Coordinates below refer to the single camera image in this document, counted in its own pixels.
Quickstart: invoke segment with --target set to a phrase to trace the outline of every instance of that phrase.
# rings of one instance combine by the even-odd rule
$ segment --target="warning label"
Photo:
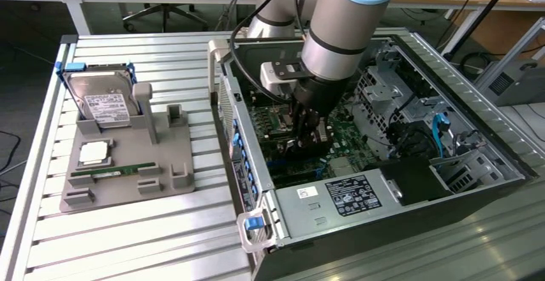
[[[128,121],[128,110],[122,94],[85,96],[85,102],[97,123]]]
[[[325,187],[341,216],[382,206],[363,175],[325,183]]]

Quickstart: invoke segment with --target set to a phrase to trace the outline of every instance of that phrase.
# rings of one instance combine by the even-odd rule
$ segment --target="cable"
[[[391,147],[391,146],[393,146],[391,144],[386,144],[385,142],[381,142],[378,139],[374,139],[373,137],[370,137],[370,136],[367,136],[367,135],[365,135],[365,137],[366,137],[367,139],[370,139],[371,141],[377,142],[379,145],[385,145],[386,147]]]
[[[306,35],[305,35],[305,29],[303,29],[303,23],[301,21],[301,12],[298,11],[298,0],[294,1],[295,3],[295,21],[297,21],[297,27],[298,30],[301,31],[301,37],[303,38],[303,40],[306,39]]]
[[[5,201],[13,200],[13,199],[17,199],[17,196],[14,196],[14,197],[12,197],[12,198],[1,199],[0,202],[5,202]]]
[[[450,64],[453,64],[453,65],[455,65],[455,66],[459,66],[459,63],[453,63],[453,62],[450,62]],[[469,67],[469,68],[477,70],[478,73],[482,73],[482,72],[485,71],[481,67],[477,67],[477,66],[466,65],[466,67]]]
[[[242,72],[245,78],[247,79],[247,81],[251,83],[251,85],[255,87],[255,89],[263,93],[263,95],[270,98],[274,102],[279,103],[279,104],[287,104],[289,100],[279,98],[278,96],[275,96],[271,92],[269,92],[263,86],[261,84],[258,84],[258,82],[251,78],[251,76],[249,75],[249,72],[246,70],[246,68],[243,67],[239,58],[238,58],[238,54],[237,54],[237,48],[234,46],[234,40],[237,37],[237,34],[239,32],[239,29],[242,27],[242,25],[245,25],[245,23],[254,18],[254,16],[257,16],[258,12],[265,8],[265,6],[269,4],[271,0],[265,0],[261,5],[257,7],[257,9],[251,12],[251,14],[249,14],[246,16],[246,18],[243,18],[243,20],[238,23],[237,27],[234,28],[234,30],[231,30],[230,33],[230,39],[229,39],[229,48],[230,48],[230,53],[231,53],[231,58],[234,60],[234,62],[237,63],[238,69]]]
[[[4,171],[5,168],[8,168],[8,166],[9,166],[9,164],[10,164],[10,159],[13,158],[13,155],[14,155],[14,153],[16,153],[16,150],[17,150],[17,147],[18,147],[18,144],[20,144],[20,137],[18,137],[16,134],[12,134],[12,133],[5,132],[5,131],[0,131],[0,133],[1,133],[1,134],[6,134],[6,135],[9,135],[9,136],[13,136],[13,137],[17,139],[17,142],[16,142],[16,144],[14,144],[14,146],[13,146],[10,152],[9,152],[8,161],[6,161],[5,165],[4,165],[4,166],[1,167],[1,169],[0,169],[0,172],[1,172],[1,171]]]
[[[535,50],[539,50],[539,49],[543,48],[543,47],[545,47],[545,44],[543,44],[543,45],[539,45],[538,47],[534,47],[534,48],[531,48],[531,49],[527,49],[527,50],[522,51],[521,54],[533,52],[533,51],[535,51]],[[461,73],[462,73],[466,77],[473,78],[473,80],[474,80],[474,79],[479,76],[479,74],[474,74],[474,73],[467,72],[466,67],[475,68],[474,66],[466,65],[467,61],[469,61],[470,59],[473,59],[473,58],[479,58],[479,59],[482,60],[482,62],[485,63],[483,66],[486,67],[486,66],[490,64],[490,62],[491,62],[491,59],[490,59],[489,56],[505,56],[505,55],[506,55],[506,53],[502,53],[502,54],[495,54],[495,53],[489,53],[489,52],[471,52],[471,53],[467,53],[467,54],[461,58],[461,61],[459,61],[459,71],[461,71]]]
[[[238,0],[230,0],[229,5],[225,7],[223,11],[221,12],[219,18],[218,18],[218,23],[216,24],[216,27],[213,28],[214,31],[218,31],[222,23],[225,22],[225,19],[227,20],[225,23],[225,26],[222,27],[223,31],[226,31],[229,24],[230,24],[230,17],[231,17],[231,9],[235,9]]]
[[[30,28],[30,30],[33,30],[33,32],[36,32],[36,34],[38,36],[41,36],[45,40],[48,40],[54,46],[58,46],[58,41],[54,41],[54,39],[52,39],[49,36],[46,36],[28,21],[26,19],[24,19],[21,16],[18,16],[9,8],[6,8],[4,6],[4,10],[18,20],[22,21],[22,23],[25,24],[26,27]]]
[[[425,22],[426,22],[426,21],[431,21],[431,20],[435,20],[435,19],[438,19],[438,18],[442,17],[442,14],[439,14],[439,15],[434,16],[433,18],[429,18],[429,19],[417,19],[415,17],[410,16],[410,14],[405,11],[403,8],[401,9],[401,11],[402,11],[402,13],[403,13],[411,20],[418,21],[422,26],[425,25]]]
[[[6,174],[8,172],[10,172],[13,169],[16,169],[17,167],[22,166],[26,163],[26,161],[20,162],[17,165],[12,166],[10,168],[8,168],[6,170],[4,170],[2,172],[0,172],[0,177]],[[4,182],[6,186],[13,186],[16,188],[18,188],[18,184],[14,184],[4,179],[0,179],[0,182]]]
[[[427,139],[429,143],[431,143],[433,147],[435,147],[437,153],[441,154],[441,149],[439,146],[435,142],[435,140],[431,138],[431,135],[429,135],[422,129],[417,128],[414,129],[414,132],[418,132],[423,137]]]
[[[527,105],[529,109],[533,111],[533,113],[535,113],[535,115],[538,115],[538,117],[541,117],[541,118],[545,119],[545,116],[542,116],[542,115],[534,110],[534,108],[531,107],[531,105],[529,105],[529,104],[526,104],[526,105]]]
[[[44,58],[41,56],[37,56],[36,54],[28,52],[25,49],[20,48],[20,47],[16,47],[16,46],[12,46],[12,48],[18,50],[20,52],[28,54],[29,56],[37,58],[38,60],[44,61],[45,63],[54,65],[54,63],[52,61],[49,61],[46,58]]]
[[[399,114],[399,112],[403,110],[403,108],[409,105],[410,101],[411,101],[415,97],[417,97],[417,94],[415,94],[415,93],[411,93],[409,99],[406,99],[406,101],[403,102],[403,104],[401,105],[401,107],[399,107],[399,108],[395,108],[395,109],[393,110],[391,115],[390,115],[390,118],[387,118],[387,126],[390,126],[393,116],[394,116],[395,114]]]
[[[537,134],[537,132],[535,132],[535,130],[533,129],[533,127],[529,125],[526,119],[522,117],[522,114],[518,112],[518,110],[517,110],[513,106],[510,106],[510,108],[517,112],[518,117],[521,118],[521,120],[522,120],[522,121],[525,122],[525,124],[527,125],[527,128],[530,129],[530,131],[531,131],[533,134],[535,135],[537,139],[538,139],[539,141],[545,142],[545,139],[542,139],[542,138],[539,137],[539,135]]]
[[[535,50],[539,50],[541,48],[543,48],[545,47],[545,44],[543,45],[541,45],[541,46],[538,46],[538,47],[535,47],[535,48],[531,48],[531,49],[529,49],[529,50],[525,50],[525,51],[522,51],[521,53],[529,53],[529,52],[533,52],[533,51],[535,51]],[[506,56],[507,54],[506,53],[502,53],[502,54],[495,54],[495,53],[487,53],[490,56]]]
[[[458,134],[454,134],[454,137],[451,138],[451,156],[457,155],[457,148],[458,147]]]
[[[459,15],[461,15],[461,12],[462,12],[463,9],[466,8],[467,3],[469,3],[469,0],[466,0],[466,2],[463,3],[463,5],[461,6],[461,9],[459,9],[457,15],[455,15],[454,18],[451,19],[450,25],[447,26],[445,32],[442,32],[441,38],[439,38],[439,40],[437,41],[437,44],[435,44],[435,49],[438,49],[438,47],[439,47],[439,45],[441,45],[441,41],[442,41],[442,39],[443,39],[446,33],[449,32],[451,26],[454,25],[454,22],[457,21]]]
[[[490,0],[487,1],[487,4],[485,6],[485,8],[482,9],[482,11],[478,13],[478,16],[475,18],[475,20],[470,23],[469,28],[466,31],[463,31],[463,34],[461,35],[461,38],[458,39],[457,43],[454,44],[454,46],[451,47],[451,50],[449,50],[449,52],[446,52],[442,57],[450,61],[451,58],[454,57],[455,53],[459,51],[461,46],[465,44],[465,42],[467,41],[470,35],[473,34],[473,32],[475,31],[475,29],[478,28],[479,24],[482,23],[483,19],[486,18],[487,14],[490,13],[491,9],[494,8],[495,4],[498,3],[499,0]]]
[[[413,14],[423,14],[425,13],[425,11],[413,11],[413,10],[410,10],[409,8],[405,8],[407,11],[410,11]]]

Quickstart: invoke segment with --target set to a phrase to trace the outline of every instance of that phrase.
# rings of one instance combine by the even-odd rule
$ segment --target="blue latch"
[[[65,72],[84,72],[85,69],[85,63],[66,63],[65,65]]]
[[[246,228],[246,231],[261,229],[265,227],[265,220],[261,216],[247,218],[243,221],[243,227]]]
[[[255,187],[255,185],[251,185],[251,194],[253,194],[253,201],[257,201],[258,194],[257,194],[257,187]]]

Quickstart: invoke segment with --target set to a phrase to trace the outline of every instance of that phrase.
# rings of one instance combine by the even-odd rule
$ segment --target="black cable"
[[[458,42],[453,46],[451,50],[443,55],[443,58],[450,61],[451,58],[454,57],[455,53],[458,52],[461,46],[465,44],[466,40],[469,39],[470,35],[475,31],[477,27],[479,26],[481,22],[486,18],[487,14],[490,13],[491,9],[494,8],[497,2],[499,0],[490,0],[489,3],[486,4],[483,10],[477,16],[475,21],[471,22],[467,31],[465,31],[463,35],[461,36]]]
[[[385,145],[386,147],[391,147],[391,144],[386,144],[385,142],[381,142],[378,139],[374,139],[373,137],[369,137],[367,135],[365,135],[366,139],[370,139],[371,141],[374,141],[375,143],[378,143],[379,145]]]
[[[234,46],[234,40],[237,38],[237,33],[239,32],[241,27],[245,25],[245,23],[254,18],[254,16],[257,16],[258,12],[265,8],[265,6],[269,4],[271,0],[265,0],[261,5],[257,7],[257,9],[251,12],[251,14],[249,14],[246,16],[246,18],[238,23],[237,27],[234,28],[234,30],[231,30],[230,33],[230,39],[229,39],[229,48],[230,48],[230,54],[231,54],[231,58],[234,60],[234,62],[237,63],[238,69],[241,71],[241,73],[243,74],[245,78],[247,79],[247,81],[251,83],[251,85],[255,87],[255,89],[263,93],[263,95],[270,98],[274,102],[279,103],[279,104],[287,104],[289,100],[279,98],[278,96],[275,96],[271,92],[269,92],[266,90],[266,88],[263,88],[263,86],[261,84],[258,84],[258,82],[251,78],[251,76],[249,75],[249,72],[246,70],[246,68],[243,67],[239,58],[238,58],[238,54],[237,54],[237,48]]]
[[[33,32],[36,32],[36,34],[38,36],[41,36],[45,40],[48,40],[54,46],[58,45],[58,41],[54,41],[54,39],[52,39],[49,36],[46,36],[28,21],[26,19],[24,19],[21,16],[18,16],[9,8],[6,8],[4,6],[4,10],[18,20],[22,21],[22,23],[25,24],[26,27],[30,28],[30,30],[33,30]]]
[[[535,130],[533,129],[533,127],[529,125],[526,119],[522,117],[522,114],[518,112],[518,110],[517,110],[513,106],[511,106],[510,108],[517,112],[518,117],[521,118],[521,120],[522,120],[522,121],[525,122],[525,124],[527,125],[527,128],[529,128],[530,131],[534,133],[537,139],[538,139],[539,141],[545,142],[545,139],[542,139],[542,138],[539,137],[539,135],[537,134],[537,132],[535,132]]]
[[[407,11],[410,11],[411,13],[414,13],[414,14],[423,14],[425,13],[425,11],[413,11],[413,10],[410,10],[409,8],[405,8]]]
[[[533,51],[535,51],[535,50],[539,50],[539,49],[543,48],[543,47],[545,47],[545,44],[543,44],[543,45],[539,45],[538,47],[534,47],[534,48],[531,48],[531,49],[527,49],[527,50],[522,51],[521,54],[533,52]],[[461,58],[461,61],[459,61],[459,71],[461,71],[461,73],[462,73],[466,77],[469,77],[470,79],[473,78],[473,80],[474,80],[474,79],[478,77],[478,74],[474,74],[474,73],[467,72],[467,70],[466,70],[467,61],[469,61],[470,59],[473,59],[473,58],[479,58],[479,59],[482,60],[482,62],[485,63],[483,67],[486,68],[486,66],[487,66],[487,65],[490,64],[490,62],[491,62],[490,56],[505,56],[505,55],[506,55],[506,53],[501,53],[501,54],[489,53],[489,52],[470,52],[470,53],[467,53],[467,54]]]
[[[477,57],[477,58],[479,58],[479,59],[482,60],[482,62],[485,63],[485,64],[483,64],[483,67],[486,67],[486,66],[490,64],[490,62],[491,62],[491,60],[490,60],[490,58],[489,58],[489,54],[487,54],[486,52],[471,52],[471,53],[467,53],[467,54],[461,58],[461,61],[459,61],[459,71],[461,71],[461,73],[462,73],[467,78],[470,78],[471,80],[475,80],[477,77],[479,76],[478,73],[470,73],[470,72],[466,70],[467,61],[469,61],[470,59],[473,59],[474,57]]]
[[[14,196],[14,197],[12,197],[12,198],[1,199],[0,202],[5,202],[5,201],[13,200],[13,199],[17,199],[17,196]]]
[[[533,113],[535,113],[535,115],[538,115],[538,117],[541,117],[541,118],[545,119],[545,116],[542,116],[542,115],[534,110],[534,108],[531,107],[531,105],[529,105],[529,104],[526,104],[526,105],[527,105],[529,109],[533,111]]]
[[[10,152],[9,152],[8,161],[5,162],[5,165],[0,168],[0,172],[1,172],[5,168],[8,168],[8,166],[10,164],[10,160],[13,158],[13,155],[16,153],[16,150],[17,150],[17,147],[18,147],[18,144],[20,144],[20,137],[16,134],[12,134],[12,133],[5,132],[5,131],[0,131],[0,133],[6,134],[9,136],[13,136],[17,139],[17,142],[16,142],[13,148],[10,149]]]
[[[227,6],[222,10],[219,18],[218,18],[218,23],[216,24],[216,27],[213,28],[214,31],[217,31],[221,28],[221,25],[225,22],[225,19],[227,21],[225,23],[225,26],[222,27],[222,30],[226,31],[226,29],[229,28],[230,17],[231,17],[231,9],[237,9],[237,2],[238,2],[238,0],[230,0]]]
[[[403,13],[411,20],[418,21],[422,26],[423,26],[423,24],[425,24],[426,21],[431,21],[431,20],[435,20],[435,19],[438,19],[438,18],[442,17],[442,14],[439,14],[439,15],[434,16],[433,18],[429,18],[429,19],[417,19],[415,17],[410,16],[410,14],[405,11],[403,8],[401,9],[401,11],[402,11],[402,13]]]
[[[301,12],[299,12],[299,7],[298,7],[298,0],[295,2],[295,21],[297,21],[297,27],[301,30],[301,35],[305,38],[305,29],[303,29],[303,23],[301,21]]]
[[[545,47],[545,44],[541,45],[541,46],[538,46],[538,47],[535,47],[535,48],[523,50],[523,51],[521,52],[521,54],[522,54],[522,53],[533,52],[533,51],[535,51],[535,50],[539,50],[539,49],[543,48],[543,47]],[[490,56],[506,56],[507,54],[506,54],[506,53],[502,53],[502,54],[489,53],[489,55],[490,55]]]
[[[457,15],[454,16],[454,18],[451,19],[451,22],[450,22],[450,24],[449,24],[449,26],[447,26],[445,32],[442,32],[441,38],[439,38],[439,40],[437,41],[437,44],[435,44],[435,48],[438,48],[438,47],[441,46],[441,41],[442,41],[442,39],[445,38],[445,35],[446,35],[446,33],[449,32],[451,26],[454,25],[454,22],[457,21],[459,15],[461,15],[461,12],[462,12],[463,9],[466,8],[467,3],[469,3],[469,0],[466,0],[466,2],[463,3],[463,5],[461,6],[461,9],[459,9]]]
[[[423,135],[423,137],[427,139],[429,143],[433,145],[433,147],[437,150],[437,154],[441,155],[441,149],[439,149],[439,145],[435,142],[435,140],[433,139],[431,135],[429,135],[422,129],[417,128],[413,130],[414,132],[418,132],[421,135]]]
[[[413,93],[413,94],[410,95],[409,99],[406,99],[406,101],[405,101],[403,104],[399,106],[399,108],[395,108],[395,109],[393,110],[391,115],[390,115],[390,118],[387,118],[387,126],[390,126],[393,116],[394,116],[395,114],[399,114],[399,112],[401,112],[401,111],[405,109],[405,107],[409,105],[409,103],[410,103],[410,101],[414,99],[414,97],[417,97],[417,94],[415,94],[415,93]]]

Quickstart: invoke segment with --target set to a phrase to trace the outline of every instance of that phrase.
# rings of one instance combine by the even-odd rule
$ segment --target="slotted metal surface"
[[[427,46],[405,30],[381,30],[381,34],[389,33],[402,35],[419,48],[419,54],[429,55]],[[190,116],[197,191],[80,213],[60,213],[77,110],[58,84],[52,90],[52,79],[50,110],[42,112],[52,129],[36,135],[44,138],[44,156],[33,157],[26,166],[25,176],[36,165],[36,184],[25,186],[32,199],[25,202],[24,195],[18,195],[16,210],[24,207],[26,214],[16,216],[13,211],[9,231],[20,232],[21,238],[14,239],[8,232],[0,259],[1,279],[250,279],[206,93],[206,42],[226,37],[227,33],[85,36],[80,37],[77,48],[66,51],[69,59],[74,55],[74,61],[89,64],[133,62],[138,80],[152,82],[154,87],[153,111],[161,111],[165,104],[181,103]],[[451,71],[437,65],[433,56],[427,60],[442,70],[439,76],[462,90]],[[490,120],[498,129],[505,129],[506,118]],[[519,142],[534,150],[531,142],[519,137],[513,146]],[[545,184],[538,181],[462,222],[282,280],[517,280],[543,269],[543,195]]]
[[[197,190],[61,214],[77,110],[60,88],[32,241],[24,242],[26,260],[17,262],[13,280],[249,279],[206,83],[206,43],[226,37],[226,33],[80,37],[68,62],[132,62],[138,82],[152,83],[153,112],[165,111],[170,103],[188,111]]]

